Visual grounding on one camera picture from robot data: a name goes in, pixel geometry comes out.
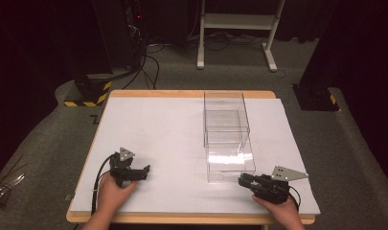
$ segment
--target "yellow and black tape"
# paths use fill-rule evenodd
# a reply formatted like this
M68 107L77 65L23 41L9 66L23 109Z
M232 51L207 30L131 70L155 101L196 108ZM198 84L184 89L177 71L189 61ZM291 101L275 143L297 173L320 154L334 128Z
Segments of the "yellow and black tape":
M107 82L103 87L102 91L95 92L95 99L94 100L65 100L64 103L68 107L78 107L78 106L88 106L88 107L94 107L94 106L100 106L104 100L107 97L107 93L109 91L110 85L112 84L112 81Z

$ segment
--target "wooden table edge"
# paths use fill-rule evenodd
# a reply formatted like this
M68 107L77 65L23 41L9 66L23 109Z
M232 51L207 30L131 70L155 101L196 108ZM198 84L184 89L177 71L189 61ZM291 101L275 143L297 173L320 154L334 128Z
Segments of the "wooden table edge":
M87 222L90 212L67 212L67 220L74 223ZM303 224L313 224L315 215L301 214ZM234 224L263 225L277 221L262 214L180 214L180 213L118 213L112 222L146 224Z
M272 91L266 90L113 90L109 98L156 97L156 98L201 98L204 92L243 93L244 98L276 99Z

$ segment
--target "black equipment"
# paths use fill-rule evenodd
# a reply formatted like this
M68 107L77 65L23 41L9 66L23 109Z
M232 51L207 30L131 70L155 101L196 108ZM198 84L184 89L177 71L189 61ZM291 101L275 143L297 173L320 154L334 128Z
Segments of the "black equipment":
M271 176L265 174L259 176L242 173L239 178L239 184L250 189L256 197L275 204L286 202L289 196L287 181L273 180Z
M127 149L121 148L121 152L115 152L110 156L110 175L115 177L116 184L123 186L125 181L138 181L147 179L149 165L142 170L133 170L130 168L135 154Z

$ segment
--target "black stand base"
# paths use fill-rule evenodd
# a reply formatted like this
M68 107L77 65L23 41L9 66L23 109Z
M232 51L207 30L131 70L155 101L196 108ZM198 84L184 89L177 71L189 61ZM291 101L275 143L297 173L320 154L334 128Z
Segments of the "black stand base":
M336 99L328 89L313 91L293 84L295 96L302 110L309 111L339 111Z
M74 83L64 103L69 107L99 106L106 99L111 84L112 81L107 80L88 82L87 86Z

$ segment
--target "table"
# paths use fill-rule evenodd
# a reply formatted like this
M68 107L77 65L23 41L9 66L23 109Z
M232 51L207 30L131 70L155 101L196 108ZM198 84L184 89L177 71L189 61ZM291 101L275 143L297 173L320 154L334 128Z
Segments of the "table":
M285 0L279 0L278 8L273 15L254 15L254 14L232 14L232 13L206 13L205 0L202 0L202 10L200 18L199 46L197 51L197 68L205 67L205 48L204 36L205 28L218 29L243 29L243 30L265 30L270 31L268 40L262 44L262 50L268 62L271 72L277 72L274 57L271 53L271 45L274 40L277 27L280 22L281 13L284 8Z
M151 169L148 179L139 183L114 222L275 223L251 199L251 191L238 183L208 183L202 130L203 94L202 90L112 91L67 219L71 222L89 219L98 169L108 155L123 147L136 153L133 169L148 164ZM304 172L281 101L270 91L243 91L243 95L256 174L271 174L275 164ZM290 185L302 196L302 222L313 223L320 211L308 180L291 181Z

